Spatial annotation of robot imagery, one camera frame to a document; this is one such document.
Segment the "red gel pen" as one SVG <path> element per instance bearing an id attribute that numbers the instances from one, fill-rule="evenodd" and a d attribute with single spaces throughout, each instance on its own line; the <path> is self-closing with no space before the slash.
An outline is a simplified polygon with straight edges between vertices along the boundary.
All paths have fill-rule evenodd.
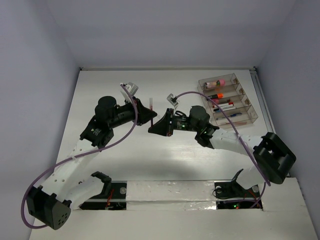
<path id="1" fill-rule="evenodd" d="M 150 109 L 151 111 L 153 111 L 153 98 L 152 98 L 152 97 L 149 98 L 149 109 Z M 152 127 L 153 124 L 154 124 L 154 122 L 153 122 L 153 118 L 152 118 L 152 119 L 150 120 L 150 126 Z"/>

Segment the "pink black highlighter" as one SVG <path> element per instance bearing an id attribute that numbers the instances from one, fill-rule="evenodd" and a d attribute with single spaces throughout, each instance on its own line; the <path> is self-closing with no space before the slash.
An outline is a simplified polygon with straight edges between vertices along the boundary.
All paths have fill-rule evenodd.
<path id="1" fill-rule="evenodd" d="M 221 99 L 214 99 L 213 100 L 216 104 L 218 104 L 218 105 L 220 105 L 220 104 L 223 104 L 224 103 L 224 101 L 223 100 L 221 100 Z"/>

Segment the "white pen blue cap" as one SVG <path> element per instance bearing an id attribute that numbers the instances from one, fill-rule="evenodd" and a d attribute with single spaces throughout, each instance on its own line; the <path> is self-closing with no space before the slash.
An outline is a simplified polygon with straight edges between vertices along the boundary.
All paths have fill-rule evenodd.
<path id="1" fill-rule="evenodd" d="M 234 106 L 228 107 L 228 108 L 222 108 L 222 109 L 214 109 L 213 113 L 221 113 L 222 111 L 230 111 L 234 109 L 236 109 L 236 107 Z"/>

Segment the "orange black highlighter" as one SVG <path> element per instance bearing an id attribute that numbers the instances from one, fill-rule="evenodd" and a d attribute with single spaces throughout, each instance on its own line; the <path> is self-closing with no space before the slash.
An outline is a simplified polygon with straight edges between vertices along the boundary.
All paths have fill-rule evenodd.
<path id="1" fill-rule="evenodd" d="M 224 97 L 224 94 L 217 93 L 217 94 L 208 95 L 207 97 L 211 100 L 218 100 L 218 99 L 222 99 Z"/>

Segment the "white pen red cap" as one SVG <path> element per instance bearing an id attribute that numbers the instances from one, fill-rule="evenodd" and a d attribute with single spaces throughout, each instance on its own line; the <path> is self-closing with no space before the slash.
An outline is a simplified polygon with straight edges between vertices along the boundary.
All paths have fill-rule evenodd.
<path id="1" fill-rule="evenodd" d="M 234 104 L 233 102 L 229 101 L 229 102 L 225 102 L 225 103 L 219 104 L 218 106 L 220 108 L 225 108 L 226 106 L 233 105 L 233 104 Z"/>

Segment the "dark blue ballpoint pen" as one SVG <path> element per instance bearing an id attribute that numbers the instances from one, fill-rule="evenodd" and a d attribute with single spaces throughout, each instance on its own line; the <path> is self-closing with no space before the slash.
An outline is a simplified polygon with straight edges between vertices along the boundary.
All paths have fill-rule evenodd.
<path id="1" fill-rule="evenodd" d="M 241 113 L 241 112 L 237 112 L 237 113 L 233 113 L 233 114 L 230 114 L 230 115 L 227 115 L 227 116 L 218 117 L 218 118 L 216 118 L 216 120 L 237 117 L 237 116 L 241 116 L 242 114 L 243 113 Z"/>

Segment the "red ballpoint pen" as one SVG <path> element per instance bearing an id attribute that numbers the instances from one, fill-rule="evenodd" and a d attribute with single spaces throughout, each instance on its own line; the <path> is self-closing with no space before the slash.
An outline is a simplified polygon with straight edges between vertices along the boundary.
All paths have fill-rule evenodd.
<path id="1" fill-rule="evenodd" d="M 247 124 L 247 121 L 237 121 L 237 122 L 233 122 L 232 124 L 235 125 L 235 126 L 243 126 L 243 125 Z M 231 123 L 230 122 L 224 122 L 224 123 L 221 124 L 221 126 L 224 126 L 224 125 L 231 125 Z"/>

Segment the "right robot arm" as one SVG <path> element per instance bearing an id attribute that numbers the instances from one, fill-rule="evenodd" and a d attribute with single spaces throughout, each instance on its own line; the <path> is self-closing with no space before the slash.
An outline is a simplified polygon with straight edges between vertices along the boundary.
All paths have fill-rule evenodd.
<path id="1" fill-rule="evenodd" d="M 199 105 L 192 106 L 189 115 L 168 108 L 164 116 L 149 129 L 150 134 L 170 137 L 174 131 L 195 132 L 195 140 L 205 148 L 227 150 L 248 156 L 253 166 L 240 169 L 220 193 L 227 197 L 242 196 L 251 187 L 264 182 L 280 185 L 297 158 L 280 137 L 267 132 L 264 136 L 239 135 L 210 123 L 210 116 Z"/>

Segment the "clear plastic organizer tray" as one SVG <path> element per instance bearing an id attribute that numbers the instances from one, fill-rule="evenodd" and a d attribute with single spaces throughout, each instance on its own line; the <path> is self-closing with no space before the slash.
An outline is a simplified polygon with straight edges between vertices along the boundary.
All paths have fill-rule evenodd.
<path id="1" fill-rule="evenodd" d="M 217 87 L 210 90 L 203 89 L 204 82 L 216 81 L 220 79 L 225 80 L 224 86 Z M 221 112 L 214 113 L 214 110 L 218 109 L 217 106 L 219 106 L 219 104 L 216 104 L 214 100 L 209 99 L 208 96 L 218 94 L 218 93 L 223 94 L 223 98 L 220 98 L 220 99 L 223 100 L 224 103 L 233 102 L 233 105 L 228 105 L 226 107 L 223 107 L 222 109 L 236 107 L 236 109 L 224 111 L 227 116 L 235 113 L 242 113 L 242 115 L 230 117 L 230 120 L 233 123 L 247 121 L 247 125 L 248 125 L 248 124 L 254 123 L 258 118 L 258 114 L 256 110 L 252 106 L 250 99 L 246 95 L 244 88 L 242 87 L 240 81 L 238 80 L 237 76 L 234 73 L 200 79 L 198 81 L 197 90 L 200 93 L 204 94 L 204 97 L 202 97 L 204 108 L 206 109 L 207 113 L 210 115 L 210 120 L 213 125 L 216 125 L 225 129 L 231 127 L 231 125 L 221 125 L 222 123 L 229 123 L 229 121 L 226 118 L 216 120 L 216 118 L 225 117 L 225 115 L 223 115 L 223 113 Z"/>

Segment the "white foam front board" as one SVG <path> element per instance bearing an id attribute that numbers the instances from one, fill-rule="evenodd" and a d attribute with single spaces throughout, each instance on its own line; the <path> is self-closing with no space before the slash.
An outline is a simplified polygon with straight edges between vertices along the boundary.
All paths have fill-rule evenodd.
<path id="1" fill-rule="evenodd" d="M 299 185 L 289 178 L 264 194 L 263 209 L 77 210 L 59 230 L 32 240 L 315 240 Z"/>

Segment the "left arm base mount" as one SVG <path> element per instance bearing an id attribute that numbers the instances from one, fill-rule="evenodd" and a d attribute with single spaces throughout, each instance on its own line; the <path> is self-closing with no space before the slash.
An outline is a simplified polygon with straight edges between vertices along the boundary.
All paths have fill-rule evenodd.
<path id="1" fill-rule="evenodd" d="M 80 205 L 81 210 L 109 210 L 120 211 L 127 209 L 127 182 L 116 181 L 111 183 L 108 194 L 105 192 L 93 196 Z"/>

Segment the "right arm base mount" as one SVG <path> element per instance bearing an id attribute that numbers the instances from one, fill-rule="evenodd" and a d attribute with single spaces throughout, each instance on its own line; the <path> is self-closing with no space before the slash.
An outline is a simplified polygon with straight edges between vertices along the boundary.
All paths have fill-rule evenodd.
<path id="1" fill-rule="evenodd" d="M 253 188 L 244 189 L 236 180 L 243 169 L 239 170 L 230 181 L 214 183 L 212 195 L 216 198 L 218 210 L 263 209 L 259 187 L 257 192 Z"/>

